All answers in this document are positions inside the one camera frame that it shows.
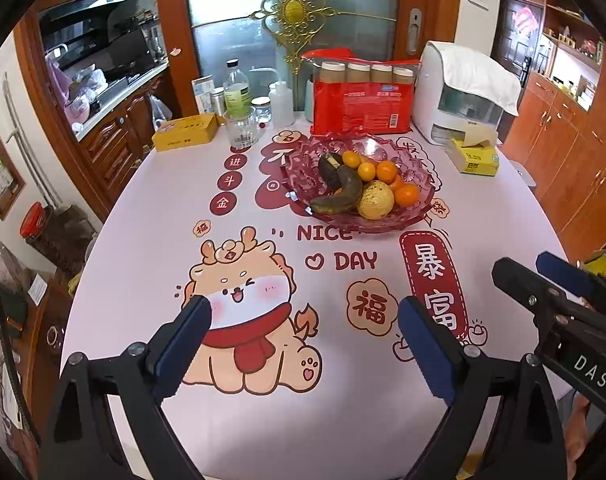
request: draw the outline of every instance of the pink transparent bowl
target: pink transparent bowl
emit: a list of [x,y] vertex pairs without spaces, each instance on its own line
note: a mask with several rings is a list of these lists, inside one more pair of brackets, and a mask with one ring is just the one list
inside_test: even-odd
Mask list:
[[338,215],[311,215],[338,228],[357,233],[385,233],[399,231],[422,220],[432,208],[434,185],[432,175],[414,158],[407,148],[398,147],[391,140],[366,136],[361,139],[324,140],[312,138],[301,144],[298,151],[291,153],[281,168],[285,176],[285,186],[295,193],[295,200],[304,208],[309,202],[329,194],[327,185],[318,173],[318,159],[324,152],[342,153],[346,150],[368,156],[377,162],[390,160],[397,165],[400,175],[407,183],[413,183],[420,190],[419,202],[407,208],[394,206],[390,213],[380,220],[368,220],[356,211]]

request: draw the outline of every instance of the rice dispenser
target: rice dispenser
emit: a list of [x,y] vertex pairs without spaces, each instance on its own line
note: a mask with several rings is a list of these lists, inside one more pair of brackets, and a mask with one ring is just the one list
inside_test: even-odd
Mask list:
[[518,115],[518,78],[481,52],[441,41],[428,41],[421,62],[413,120],[423,137],[445,145],[467,134],[494,146],[503,111]]

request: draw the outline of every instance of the shelf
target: shelf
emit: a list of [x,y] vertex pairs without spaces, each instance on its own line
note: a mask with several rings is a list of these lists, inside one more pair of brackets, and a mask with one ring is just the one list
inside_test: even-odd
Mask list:
[[567,10],[561,9],[561,7],[557,7],[554,5],[547,4],[547,8],[557,10],[558,12],[562,12],[565,16],[569,16],[575,22],[582,23],[583,25],[586,25],[587,27],[593,28],[594,31],[598,34],[598,30],[596,30],[596,27],[594,27],[594,25],[592,25],[590,22],[586,22],[584,19],[582,19],[582,17],[577,16],[576,14],[574,14],[572,12],[568,12]]
[[550,35],[545,34],[545,32],[543,33],[543,36],[545,36],[549,41],[554,43],[558,48],[567,52],[571,56],[574,56],[581,63],[583,63],[586,66],[588,66],[589,68],[591,68],[594,72],[600,73],[600,65],[598,63],[596,63],[596,61],[594,61],[593,59],[590,59],[585,54],[580,53],[575,48],[572,48],[564,43],[561,43],[560,41],[558,41],[557,38],[552,38]]

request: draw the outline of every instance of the tissue box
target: tissue box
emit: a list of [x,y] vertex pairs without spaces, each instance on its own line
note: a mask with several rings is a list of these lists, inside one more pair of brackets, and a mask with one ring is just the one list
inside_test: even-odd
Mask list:
[[463,141],[450,139],[446,145],[449,158],[461,173],[494,176],[499,170],[499,156],[493,146],[463,147]]
[[201,114],[166,121],[152,136],[157,152],[210,142],[219,127],[215,114]]

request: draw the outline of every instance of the white squeeze bottle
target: white squeeze bottle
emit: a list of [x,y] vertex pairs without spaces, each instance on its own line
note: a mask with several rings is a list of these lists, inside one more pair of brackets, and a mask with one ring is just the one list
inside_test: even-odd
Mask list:
[[275,128],[284,128],[294,123],[294,101],[292,90],[285,81],[277,81],[274,90],[270,90],[272,105],[272,124]]
[[250,81],[238,69],[238,59],[227,62],[227,79],[223,82],[223,95],[225,108],[228,111],[243,113],[246,106],[250,106]]

